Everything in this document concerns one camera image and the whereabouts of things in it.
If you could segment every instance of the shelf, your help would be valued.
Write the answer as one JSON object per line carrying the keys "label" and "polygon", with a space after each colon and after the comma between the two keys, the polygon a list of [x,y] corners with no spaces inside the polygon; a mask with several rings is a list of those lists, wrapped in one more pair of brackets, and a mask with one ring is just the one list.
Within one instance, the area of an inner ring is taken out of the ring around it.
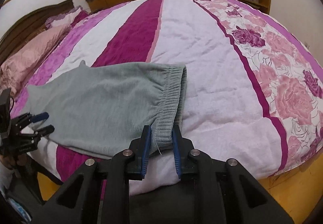
{"label": "shelf", "polygon": [[252,0],[242,0],[242,1],[249,2],[249,3],[251,3],[251,4],[258,5],[258,6],[261,6],[261,7],[269,8],[267,5],[260,4],[260,3],[257,3],[257,2],[255,2],[255,1],[252,1]]}

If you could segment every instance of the pink stripe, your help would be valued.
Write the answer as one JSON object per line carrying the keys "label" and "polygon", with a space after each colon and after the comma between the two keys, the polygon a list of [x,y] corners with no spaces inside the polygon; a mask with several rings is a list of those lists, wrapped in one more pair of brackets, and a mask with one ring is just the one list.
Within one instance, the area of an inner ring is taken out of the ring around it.
{"label": "pink stripe", "polygon": [[[156,36],[162,2],[163,0],[147,0],[141,4],[92,66],[144,62]],[[61,180],[63,182],[67,180],[89,158],[89,156],[58,146],[56,168]]]}
{"label": "pink stripe", "polygon": [[202,5],[200,5],[198,2],[196,2],[195,0],[192,0],[194,3],[196,3],[199,7],[201,7],[204,11],[206,11],[213,19],[216,20],[218,26],[220,27],[220,29],[223,31],[224,35],[226,37],[228,37],[230,39],[230,43],[233,46],[234,50],[237,52],[237,54],[239,55],[239,58],[244,66],[244,69],[246,70],[246,73],[248,75],[248,78],[251,81],[252,87],[254,88],[254,91],[257,94],[257,98],[258,101],[260,103],[260,105],[262,106],[263,109],[263,117],[267,117],[271,120],[272,124],[274,125],[274,127],[276,128],[279,136],[280,136],[280,143],[281,143],[281,148],[282,148],[282,158],[281,158],[281,164],[280,167],[278,169],[282,170],[287,163],[287,157],[288,157],[288,146],[287,146],[287,136],[286,136],[286,130],[283,126],[283,124],[280,122],[278,117],[272,117],[269,113],[269,104],[266,100],[266,97],[264,96],[264,93],[262,92],[262,89],[258,83],[258,80],[256,79],[255,74],[253,73],[253,71],[251,70],[249,63],[248,63],[248,59],[243,56],[243,54],[241,53],[241,51],[239,50],[238,46],[235,44],[235,39],[233,38],[232,35],[229,35],[224,26],[221,25],[219,18],[217,18],[214,14],[212,14],[211,12],[209,12],[206,8],[204,8]]}
{"label": "pink stripe", "polygon": [[152,54],[154,53],[156,45],[157,45],[157,41],[158,41],[158,38],[159,38],[160,27],[162,25],[161,15],[163,13],[163,5],[164,5],[164,0],[162,1],[161,6],[160,6],[158,25],[157,25],[157,29],[156,29],[156,32],[155,32],[154,41],[152,42],[151,48],[150,48],[150,50],[149,50],[149,52],[147,54],[146,63],[150,63]]}
{"label": "pink stripe", "polygon": [[306,49],[302,46],[302,44],[300,43],[300,41],[298,41],[298,39],[296,39],[295,36],[293,36],[290,32],[288,32],[288,30],[286,28],[284,28],[283,26],[281,26],[279,23],[277,23],[275,20],[273,20],[270,16],[263,14],[262,12],[253,9],[251,7],[249,7],[248,5],[241,3],[237,0],[228,0],[230,3],[234,3],[246,10],[248,10],[249,12],[251,12],[252,14],[256,15],[256,16],[260,16],[262,19],[264,19],[269,25],[271,25],[273,28],[275,28],[277,31],[279,31],[283,36],[285,36],[285,38],[291,42],[294,46],[296,46],[296,48],[298,49],[298,51],[300,52],[300,54],[310,63],[313,71],[315,72],[315,74],[318,76],[318,78],[323,82],[323,69],[322,67],[318,64],[318,62],[315,60],[315,58],[311,55],[311,53],[309,53],[308,51],[306,51]]}
{"label": "pink stripe", "polygon": [[107,10],[103,10],[98,15],[90,18],[83,25],[73,28],[62,43],[48,56],[41,64],[37,73],[35,73],[28,81],[25,88],[22,90],[19,98],[15,102],[12,110],[12,117],[18,116],[21,110],[25,107],[28,99],[28,85],[44,85],[52,76],[52,74],[63,64],[64,60],[71,54],[74,46],[81,38],[95,27],[102,19],[107,17],[113,10],[124,6],[127,3],[117,5]]}

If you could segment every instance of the wooden headboard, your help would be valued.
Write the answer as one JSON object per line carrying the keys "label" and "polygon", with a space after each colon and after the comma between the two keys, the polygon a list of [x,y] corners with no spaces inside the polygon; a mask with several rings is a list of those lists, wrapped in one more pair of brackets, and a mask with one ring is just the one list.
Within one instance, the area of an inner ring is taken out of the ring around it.
{"label": "wooden headboard", "polygon": [[46,20],[74,8],[73,0],[39,8],[20,18],[0,40],[0,65],[45,30]]}

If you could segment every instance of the silver bolt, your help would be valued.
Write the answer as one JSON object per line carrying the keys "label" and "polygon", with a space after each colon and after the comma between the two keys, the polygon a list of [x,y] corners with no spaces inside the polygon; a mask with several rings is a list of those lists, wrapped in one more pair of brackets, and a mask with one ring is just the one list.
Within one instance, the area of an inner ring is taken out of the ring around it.
{"label": "silver bolt", "polygon": [[192,149],[191,150],[191,155],[192,156],[198,156],[201,152],[198,149]]}
{"label": "silver bolt", "polygon": [[92,166],[94,164],[95,160],[92,158],[89,158],[87,161],[85,161],[85,165]]}
{"label": "silver bolt", "polygon": [[236,165],[238,165],[238,161],[236,159],[234,159],[234,158],[231,158],[231,159],[228,160],[228,164],[230,166],[236,166]]}
{"label": "silver bolt", "polygon": [[122,154],[123,154],[124,156],[131,156],[131,155],[132,155],[132,150],[130,150],[130,149],[126,149],[126,150],[124,150],[124,151],[122,152]]}

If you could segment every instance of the bed sheet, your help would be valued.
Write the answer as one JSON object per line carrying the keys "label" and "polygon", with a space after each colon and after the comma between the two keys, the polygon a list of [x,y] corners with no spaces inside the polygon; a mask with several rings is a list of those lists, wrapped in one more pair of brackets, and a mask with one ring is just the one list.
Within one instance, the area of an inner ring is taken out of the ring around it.
{"label": "bed sheet", "polygon": [[[293,169],[322,147],[322,68],[276,20],[237,0],[137,0],[101,11],[71,30],[29,84],[81,60],[186,64],[182,135],[212,158],[235,157],[258,179]],[[27,97],[24,89],[14,115]],[[88,158],[46,139],[31,155],[62,181]],[[176,182],[166,151],[150,159],[130,194]]]}

